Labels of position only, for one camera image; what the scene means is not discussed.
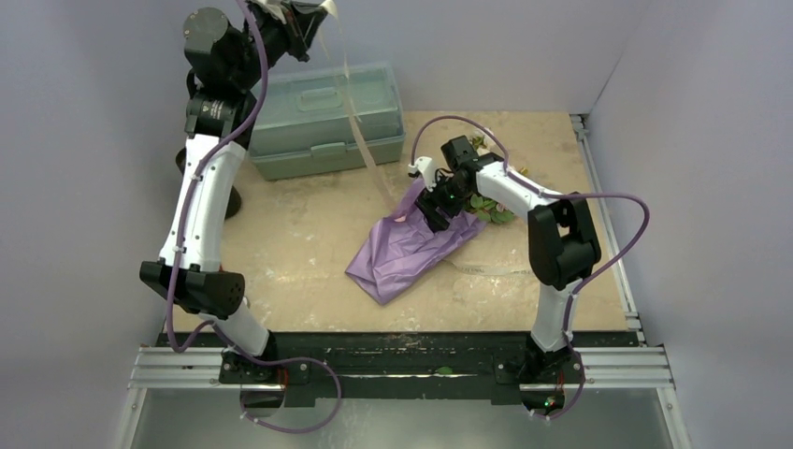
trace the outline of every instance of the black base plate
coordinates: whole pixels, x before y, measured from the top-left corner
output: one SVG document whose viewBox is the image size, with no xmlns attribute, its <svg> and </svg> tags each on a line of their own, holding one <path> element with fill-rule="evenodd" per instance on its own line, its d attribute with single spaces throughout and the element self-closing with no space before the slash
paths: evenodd
<svg viewBox="0 0 793 449">
<path fill-rule="evenodd" d="M 486 399 L 494 405 L 521 404 L 518 372 L 528 332 L 275 332 L 278 357 L 306 356 L 327 363 L 340 376 L 345 398 Z M 638 347 L 635 332 L 576 332 L 577 347 Z M 167 345 L 161 335 L 158 346 Z M 223 347 L 214 334 L 201 334 L 194 346 Z M 287 407 L 311 407 L 334 398 L 336 389 L 322 367 L 302 362 L 289 372 Z M 562 363 L 567 383 L 579 380 L 570 360 Z M 272 377 L 272 371 L 261 375 Z M 265 383 L 253 376 L 230 383 Z M 558 370 L 531 380 L 555 384 Z"/>
</svg>

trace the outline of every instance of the white arm segment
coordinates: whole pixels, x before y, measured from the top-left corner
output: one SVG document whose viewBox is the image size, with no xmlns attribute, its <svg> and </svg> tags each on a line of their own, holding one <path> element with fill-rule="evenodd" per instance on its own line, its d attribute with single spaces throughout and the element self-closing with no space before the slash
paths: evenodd
<svg viewBox="0 0 793 449">
<path fill-rule="evenodd" d="M 228 205 L 228 196 L 234 177 L 242 160 L 245 158 L 245 149 L 232 142 L 217 152 L 209 161 L 201 181 L 198 181 L 190 204 L 190 211 L 185 224 L 185 241 L 176 242 L 176 229 L 179 223 L 181 207 L 187 186 L 190 184 L 198 161 L 201 160 L 220 138 L 213 136 L 195 135 L 188 138 L 185 144 L 187 159 L 185 161 L 184 177 L 181 181 L 179 204 L 176 207 L 173 224 L 168 232 L 166 244 L 160 250 L 160 257 L 166 260 L 166 265 L 173 267 L 174 247 L 184 246 L 185 251 L 181 256 L 179 268 L 190 268 L 198 265 L 201 271 L 218 271 L 221 266 L 221 230 L 223 218 Z"/>
<path fill-rule="evenodd" d="M 166 265 L 173 267 L 176 229 L 179 225 L 184 197 L 187 187 L 193 179 L 195 168 L 209 151 L 214 148 L 220 138 L 214 136 L 195 135 L 185 143 L 187 158 L 185 160 L 184 177 L 181 181 L 179 204 L 176 207 L 173 224 L 168 232 L 166 244 L 160 250 L 160 257 Z M 245 158 L 245 149 L 232 142 L 215 154 L 197 182 L 193 193 L 193 201 L 185 223 L 184 238 L 181 246 L 185 247 L 179 268 L 189 269 L 196 265 L 201 271 L 218 271 L 221 267 L 221 236 L 223 219 L 228 206 L 228 196 L 237 170 Z M 210 320 L 242 350 L 251 355 L 261 355 L 267 346 L 269 331 L 256 321 L 248 309 L 247 299 L 239 304 L 237 311 L 221 320 L 214 315 L 199 313 L 203 320 Z"/>
<path fill-rule="evenodd" d="M 570 292 L 581 280 L 569 283 L 561 292 L 551 285 L 540 284 L 540 303 L 537 306 L 537 318 L 531 327 L 531 339 L 546 353 L 558 351 L 566 346 L 562 337 L 562 329 L 572 329 L 572 317 L 578 304 L 578 295 L 573 297 L 570 319 L 565 323 L 565 306 Z M 568 330 L 568 339 L 572 340 L 572 330 Z"/>
<path fill-rule="evenodd" d="M 202 320 L 212 321 L 239 349 L 254 357 L 261 355 L 267 347 L 270 333 L 253 317 L 251 310 L 248 309 L 247 298 L 239 304 L 237 311 L 228 315 L 227 320 L 205 313 L 199 313 L 198 316 Z"/>
<path fill-rule="evenodd" d="M 513 172 L 514 176 L 519 176 L 524 182 L 536 187 L 541 192 L 556 194 L 557 192 L 547 190 L 536 182 L 522 176 L 520 173 Z M 528 212 L 538 206 L 546 206 L 554 202 L 545 196 L 539 196 L 526 187 L 511 180 L 504 171 L 504 164 L 494 162 L 488 164 L 476 173 L 476 189 L 482 196 L 495 199 L 511 210 L 515 216 L 524 220 L 528 218 Z M 570 329 L 570 324 L 565 326 L 565 306 L 573 287 L 579 281 L 569 283 L 564 290 L 558 291 L 551 285 L 540 284 L 540 303 L 537 308 L 537 318 L 531 328 L 531 338 L 545 352 L 553 352 L 565 347 L 562 337 L 562 329 Z M 572 309 L 570 310 L 570 320 L 575 314 L 575 306 L 578 298 L 573 299 Z M 572 340 L 572 332 L 568 333 L 568 338 Z"/>
<path fill-rule="evenodd" d="M 514 171 L 513 176 L 520 177 L 523 181 L 537 187 L 541 192 L 557 194 L 553 190 L 545 189 L 536 182 Z M 511 180 L 504 171 L 504 164 L 494 162 L 484 166 L 476 172 L 476 190 L 481 196 L 495 199 L 507 209 L 511 210 L 516 217 L 526 219 L 528 212 L 537 206 L 547 206 L 554 201 L 544 196 L 539 196 L 526 187 Z"/>
</svg>

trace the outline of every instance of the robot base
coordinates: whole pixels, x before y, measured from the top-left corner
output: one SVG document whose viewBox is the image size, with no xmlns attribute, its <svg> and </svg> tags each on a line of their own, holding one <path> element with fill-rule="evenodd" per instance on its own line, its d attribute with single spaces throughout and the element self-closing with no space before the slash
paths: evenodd
<svg viewBox="0 0 793 449">
<path fill-rule="evenodd" d="M 275 332 L 278 357 L 309 356 L 327 363 L 339 375 L 345 398 L 485 399 L 494 405 L 526 405 L 543 409 L 555 392 L 559 373 L 576 384 L 581 372 L 569 359 L 531 379 L 522 378 L 528 332 Z M 162 336 L 158 344 L 167 345 Z M 576 332 L 577 347 L 639 347 L 635 332 Z M 213 334 L 199 336 L 194 346 L 225 347 Z M 274 369 L 250 370 L 241 357 L 223 353 L 219 382 L 245 385 L 277 384 Z M 317 398 L 334 398 L 336 389 L 324 369 L 296 362 L 285 365 L 289 394 L 285 407 L 312 407 Z M 521 385 L 548 385 L 527 396 Z"/>
</svg>

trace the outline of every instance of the box handle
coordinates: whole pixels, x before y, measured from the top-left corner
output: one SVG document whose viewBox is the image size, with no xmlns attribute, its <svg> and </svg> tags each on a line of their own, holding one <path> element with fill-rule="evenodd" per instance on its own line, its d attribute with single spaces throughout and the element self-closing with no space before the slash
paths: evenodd
<svg viewBox="0 0 793 449">
<path fill-rule="evenodd" d="M 302 111 L 341 108 L 341 93 L 335 87 L 303 91 L 297 98 L 297 108 Z"/>
<path fill-rule="evenodd" d="M 325 143 L 311 147 L 311 157 L 338 159 L 347 154 L 347 144 L 344 142 Z"/>
</svg>

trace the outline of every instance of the green plastic box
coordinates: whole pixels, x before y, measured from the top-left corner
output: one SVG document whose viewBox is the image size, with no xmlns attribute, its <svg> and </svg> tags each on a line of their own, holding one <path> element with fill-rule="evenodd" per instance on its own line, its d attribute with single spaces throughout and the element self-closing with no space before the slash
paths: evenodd
<svg viewBox="0 0 793 449">
<path fill-rule="evenodd" d="M 349 83 L 341 69 L 303 72 L 270 79 L 253 126 L 248 153 L 266 180 L 365 166 L 342 105 L 348 90 L 375 162 L 399 160 L 405 127 L 389 64 L 351 66 Z"/>
</svg>

